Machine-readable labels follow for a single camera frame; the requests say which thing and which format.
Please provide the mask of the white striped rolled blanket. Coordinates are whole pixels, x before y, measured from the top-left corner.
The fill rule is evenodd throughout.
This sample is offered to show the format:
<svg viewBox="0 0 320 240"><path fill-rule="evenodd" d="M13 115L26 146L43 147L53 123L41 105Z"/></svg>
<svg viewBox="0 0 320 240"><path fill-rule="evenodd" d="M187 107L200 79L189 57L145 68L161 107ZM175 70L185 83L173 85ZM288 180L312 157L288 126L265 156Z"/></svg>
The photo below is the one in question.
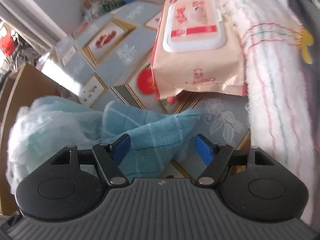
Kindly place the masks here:
<svg viewBox="0 0 320 240"><path fill-rule="evenodd" d="M221 0L246 58L251 142L272 155L308 188L302 219L319 229L319 142L310 116L316 39L292 0Z"/></svg>

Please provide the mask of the brown cardboard box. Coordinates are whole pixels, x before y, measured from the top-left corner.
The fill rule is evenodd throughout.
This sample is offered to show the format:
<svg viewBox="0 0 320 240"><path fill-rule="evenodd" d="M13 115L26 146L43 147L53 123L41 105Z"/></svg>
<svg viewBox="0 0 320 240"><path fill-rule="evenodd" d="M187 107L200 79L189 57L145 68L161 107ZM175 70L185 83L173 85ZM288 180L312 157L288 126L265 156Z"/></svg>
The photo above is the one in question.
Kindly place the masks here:
<svg viewBox="0 0 320 240"><path fill-rule="evenodd" d="M71 91L25 64L4 81L1 89L1 215L9 216L18 207L15 192L19 182L41 162L32 154L30 136L40 132L48 109L47 96L59 96L79 103Z"/></svg>

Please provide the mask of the translucent plastic bag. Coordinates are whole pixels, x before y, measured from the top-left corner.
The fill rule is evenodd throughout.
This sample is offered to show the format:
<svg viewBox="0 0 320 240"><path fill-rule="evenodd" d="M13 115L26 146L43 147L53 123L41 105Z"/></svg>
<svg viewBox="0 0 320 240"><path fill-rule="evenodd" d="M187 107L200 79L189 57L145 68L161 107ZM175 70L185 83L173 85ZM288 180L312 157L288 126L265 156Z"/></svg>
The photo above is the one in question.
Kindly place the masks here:
<svg viewBox="0 0 320 240"><path fill-rule="evenodd" d="M85 150L102 142L104 111L95 111L58 96L47 96L46 99L48 109L42 111L45 119L40 123L40 132L30 136L35 140L29 143L31 153L41 156L41 162L35 169L67 145Z"/></svg>

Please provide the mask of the white curtain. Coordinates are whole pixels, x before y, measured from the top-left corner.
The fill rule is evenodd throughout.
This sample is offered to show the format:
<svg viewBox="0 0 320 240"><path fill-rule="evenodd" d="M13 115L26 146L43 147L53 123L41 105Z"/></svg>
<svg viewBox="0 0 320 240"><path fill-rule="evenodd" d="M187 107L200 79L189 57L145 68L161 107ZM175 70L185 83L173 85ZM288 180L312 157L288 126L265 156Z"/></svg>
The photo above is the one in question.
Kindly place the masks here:
<svg viewBox="0 0 320 240"><path fill-rule="evenodd" d="M66 37L34 0L1 0L1 14L36 50L50 48Z"/></svg>

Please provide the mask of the pink wet wipes pack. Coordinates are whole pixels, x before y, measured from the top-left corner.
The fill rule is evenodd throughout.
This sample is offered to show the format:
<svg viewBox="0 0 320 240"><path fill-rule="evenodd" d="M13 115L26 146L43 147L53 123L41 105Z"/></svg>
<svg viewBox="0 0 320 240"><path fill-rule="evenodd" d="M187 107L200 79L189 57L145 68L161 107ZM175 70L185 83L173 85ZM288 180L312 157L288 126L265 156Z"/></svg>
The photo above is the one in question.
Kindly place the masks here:
<svg viewBox="0 0 320 240"><path fill-rule="evenodd" d="M246 94L244 54L220 0L166 0L151 54L158 99Z"/></svg>

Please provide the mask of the light blue towel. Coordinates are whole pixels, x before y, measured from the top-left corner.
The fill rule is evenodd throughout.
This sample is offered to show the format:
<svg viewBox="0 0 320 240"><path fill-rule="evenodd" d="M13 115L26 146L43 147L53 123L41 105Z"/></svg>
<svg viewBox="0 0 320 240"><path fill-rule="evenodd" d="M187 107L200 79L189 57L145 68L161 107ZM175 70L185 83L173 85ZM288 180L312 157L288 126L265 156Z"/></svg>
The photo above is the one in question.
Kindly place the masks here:
<svg viewBox="0 0 320 240"><path fill-rule="evenodd" d="M200 116L195 110L165 115L111 101L103 112L101 140L112 143L124 134L131 147L119 164L128 180L159 178L172 159L184 160Z"/></svg>

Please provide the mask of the patterned grey tablecloth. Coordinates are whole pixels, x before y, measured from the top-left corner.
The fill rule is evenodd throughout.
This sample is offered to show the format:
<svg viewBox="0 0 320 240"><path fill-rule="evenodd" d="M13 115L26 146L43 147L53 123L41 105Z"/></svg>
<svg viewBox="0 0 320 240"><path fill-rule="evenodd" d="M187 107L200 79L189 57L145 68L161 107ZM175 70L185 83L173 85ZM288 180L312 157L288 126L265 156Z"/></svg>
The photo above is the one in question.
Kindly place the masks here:
<svg viewBox="0 0 320 240"><path fill-rule="evenodd" d="M101 16L60 41L37 65L71 90L79 102L103 111L110 101L159 114L197 111L199 122L184 160L169 167L186 176L198 176L205 167L194 146L195 135L232 146L248 132L244 96L217 92L182 91L158 99L152 77L151 54L166 0L140 0Z"/></svg>

